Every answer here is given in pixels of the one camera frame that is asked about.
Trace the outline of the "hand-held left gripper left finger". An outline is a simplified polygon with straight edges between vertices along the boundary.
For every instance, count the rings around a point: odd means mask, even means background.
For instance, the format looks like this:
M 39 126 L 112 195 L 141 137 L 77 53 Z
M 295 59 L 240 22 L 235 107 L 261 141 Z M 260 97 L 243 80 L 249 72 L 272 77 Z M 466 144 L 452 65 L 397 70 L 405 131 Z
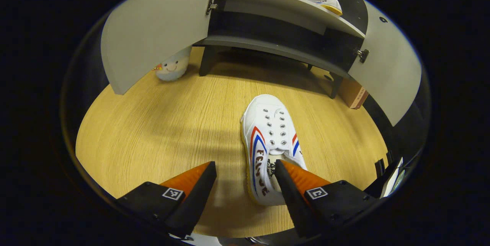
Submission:
M 117 203 L 152 227 L 184 238 L 200 220 L 216 177 L 215 162 L 209 161 L 161 184 L 146 181 Z

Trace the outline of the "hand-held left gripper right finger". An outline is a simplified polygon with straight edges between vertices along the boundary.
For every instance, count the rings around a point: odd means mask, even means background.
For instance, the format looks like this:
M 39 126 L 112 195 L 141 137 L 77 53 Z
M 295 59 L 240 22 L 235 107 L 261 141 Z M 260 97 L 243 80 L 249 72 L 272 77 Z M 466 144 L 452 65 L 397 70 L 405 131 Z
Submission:
M 377 199 L 345 180 L 330 182 L 284 160 L 275 176 L 299 237 L 331 236 L 360 220 Z

